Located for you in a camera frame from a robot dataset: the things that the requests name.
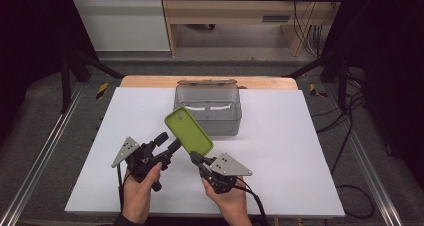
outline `green phone case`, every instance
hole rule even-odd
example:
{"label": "green phone case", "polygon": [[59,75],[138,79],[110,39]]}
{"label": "green phone case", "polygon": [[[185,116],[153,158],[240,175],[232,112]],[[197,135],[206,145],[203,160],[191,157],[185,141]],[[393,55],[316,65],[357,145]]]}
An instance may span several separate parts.
{"label": "green phone case", "polygon": [[212,148],[213,142],[203,131],[202,127],[193,118],[185,107],[179,107],[166,116],[165,124],[179,138],[185,150],[206,156]]}

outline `hand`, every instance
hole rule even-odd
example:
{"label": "hand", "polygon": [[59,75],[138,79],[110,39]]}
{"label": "hand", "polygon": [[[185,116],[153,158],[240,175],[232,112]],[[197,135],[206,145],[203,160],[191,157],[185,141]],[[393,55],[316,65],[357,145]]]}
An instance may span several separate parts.
{"label": "hand", "polygon": [[[202,178],[205,186],[206,195],[218,205],[225,221],[231,226],[251,226],[249,216],[247,215],[246,192],[233,188],[228,193],[216,194],[209,182]],[[246,185],[237,180],[237,186],[246,188]]]}
{"label": "hand", "polygon": [[150,212],[150,192],[160,178],[162,163],[155,165],[141,183],[128,176],[124,184],[124,208],[122,215],[129,221],[144,224]]}

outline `white table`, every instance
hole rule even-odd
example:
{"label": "white table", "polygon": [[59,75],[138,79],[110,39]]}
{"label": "white table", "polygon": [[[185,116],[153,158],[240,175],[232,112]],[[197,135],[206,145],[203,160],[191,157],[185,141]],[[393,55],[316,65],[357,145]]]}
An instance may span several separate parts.
{"label": "white table", "polygon": [[[117,88],[87,157],[66,212],[108,214],[120,211],[116,169],[111,163],[127,136],[139,143],[166,131],[174,88]],[[259,195],[269,217],[332,218],[344,216],[302,91],[240,90],[240,131],[233,137],[212,137],[209,157],[227,152],[253,171],[245,177]],[[205,195],[198,168],[181,148],[161,174],[163,187],[152,192],[151,215],[217,216]],[[253,197],[248,213],[258,215]]]}

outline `transparent plastic container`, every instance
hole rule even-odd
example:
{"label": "transparent plastic container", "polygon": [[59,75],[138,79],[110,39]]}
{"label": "transparent plastic container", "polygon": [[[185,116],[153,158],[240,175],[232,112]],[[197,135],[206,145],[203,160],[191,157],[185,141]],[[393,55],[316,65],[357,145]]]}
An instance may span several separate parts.
{"label": "transparent plastic container", "polygon": [[242,117],[235,80],[180,81],[174,110],[184,106],[208,136],[238,134]]}

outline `black backdrop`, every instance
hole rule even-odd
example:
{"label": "black backdrop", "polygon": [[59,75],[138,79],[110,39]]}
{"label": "black backdrop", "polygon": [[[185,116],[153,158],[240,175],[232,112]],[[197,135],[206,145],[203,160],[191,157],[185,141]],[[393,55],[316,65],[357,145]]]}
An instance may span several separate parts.
{"label": "black backdrop", "polygon": [[[422,188],[423,1],[372,0],[343,44],[348,66],[365,72],[364,94],[387,144],[395,155],[403,157]],[[355,3],[341,5],[325,51],[335,47],[359,8],[360,4]],[[337,67],[329,63],[325,70],[334,71]]]}
{"label": "black backdrop", "polygon": [[[60,71],[63,45],[55,30],[86,55],[98,59],[72,0],[42,0],[52,17],[40,17],[29,0],[0,0],[0,142],[34,81]],[[70,59],[71,65],[83,63]]]}

